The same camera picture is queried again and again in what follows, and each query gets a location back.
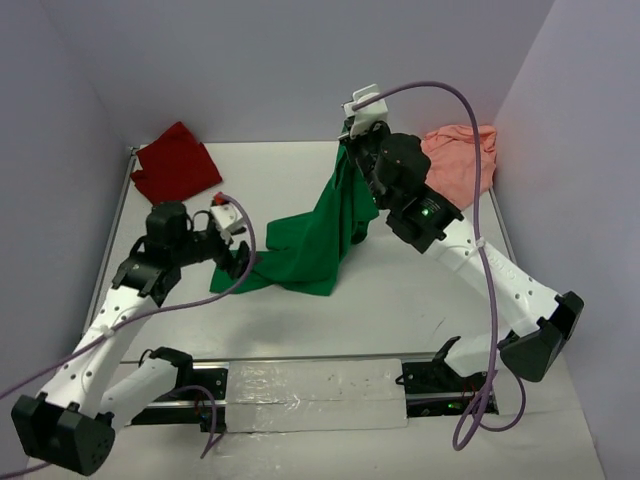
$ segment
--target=transparent plastic sheet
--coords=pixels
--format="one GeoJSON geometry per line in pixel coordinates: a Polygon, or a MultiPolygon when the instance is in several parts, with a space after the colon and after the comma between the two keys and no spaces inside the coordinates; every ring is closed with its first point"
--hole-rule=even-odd
{"type": "Polygon", "coordinates": [[[229,432],[368,430],[407,425],[400,360],[237,362],[229,432]]]}

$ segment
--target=green towel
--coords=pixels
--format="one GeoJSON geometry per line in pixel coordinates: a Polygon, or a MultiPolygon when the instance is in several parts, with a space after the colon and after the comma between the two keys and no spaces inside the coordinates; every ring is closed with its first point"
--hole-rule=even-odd
{"type": "MultiPolygon", "coordinates": [[[[330,295],[340,262],[351,245],[365,239],[369,222],[377,216],[362,175],[340,147],[333,176],[313,211],[267,225],[268,251],[258,253],[260,263],[235,293],[278,284],[296,292],[330,295]]],[[[222,292],[232,283],[216,270],[211,291],[222,292]]]]}

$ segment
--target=white table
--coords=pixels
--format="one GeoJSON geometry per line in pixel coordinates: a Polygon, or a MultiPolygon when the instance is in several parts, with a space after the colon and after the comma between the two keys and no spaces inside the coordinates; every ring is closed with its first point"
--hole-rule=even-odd
{"type": "MultiPolygon", "coordinates": [[[[251,215],[259,247],[264,247],[268,221],[313,207],[331,175],[336,152],[334,142],[208,148],[226,179],[225,193],[237,197],[251,215]]],[[[189,210],[205,207],[210,195],[189,200],[189,210]]],[[[104,281],[95,295],[98,306],[117,265],[143,234],[148,210],[144,197],[128,188],[105,260],[104,281]]],[[[482,197],[481,226],[484,237],[508,253],[489,194],[482,197]]],[[[211,274],[211,265],[185,269],[168,304],[208,295],[211,274]]],[[[404,245],[380,218],[343,262],[330,297],[270,287],[155,317],[138,335],[116,376],[135,368],[131,362],[143,349],[160,345],[203,360],[427,353],[454,335],[487,330],[486,302],[446,269],[404,245]]],[[[501,374],[495,392],[501,415],[487,421],[508,422],[519,406],[515,382],[501,374]]],[[[603,479],[562,357],[543,382],[528,385],[528,396],[527,414],[517,428],[504,434],[480,431],[461,453],[451,448],[455,417],[410,419],[407,428],[380,431],[228,435],[202,461],[198,456],[205,438],[193,426],[130,427],[119,434],[94,478],[603,479]]],[[[76,476],[50,467],[33,478],[76,476]]]]}

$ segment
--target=folded red cloth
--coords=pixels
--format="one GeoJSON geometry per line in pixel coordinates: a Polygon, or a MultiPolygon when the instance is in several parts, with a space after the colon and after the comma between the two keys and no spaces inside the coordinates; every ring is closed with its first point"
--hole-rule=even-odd
{"type": "Polygon", "coordinates": [[[222,182],[209,152],[182,122],[138,150],[137,155],[142,170],[133,172],[131,180],[153,205],[182,202],[222,182]]]}

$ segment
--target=cloth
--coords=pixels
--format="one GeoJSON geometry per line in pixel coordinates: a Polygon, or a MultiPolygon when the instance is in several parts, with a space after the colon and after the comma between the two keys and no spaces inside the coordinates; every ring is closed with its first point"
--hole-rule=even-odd
{"type": "Polygon", "coordinates": [[[184,201],[222,182],[205,146],[182,122],[138,150],[142,170],[131,174],[140,193],[153,205],[184,201]]]}
{"type": "MultiPolygon", "coordinates": [[[[496,169],[496,129],[479,127],[482,177],[481,193],[493,184],[496,169]]],[[[431,159],[426,183],[460,210],[473,203],[476,178],[476,154],[471,127],[448,125],[427,133],[422,151],[431,159]]]]}
{"type": "MultiPolygon", "coordinates": [[[[352,245],[362,242],[369,222],[378,216],[369,189],[343,147],[333,176],[313,211],[274,220],[267,225],[267,249],[236,293],[278,284],[287,290],[330,295],[338,267],[352,245]]],[[[216,270],[211,291],[226,290],[233,281],[216,270]]]]}

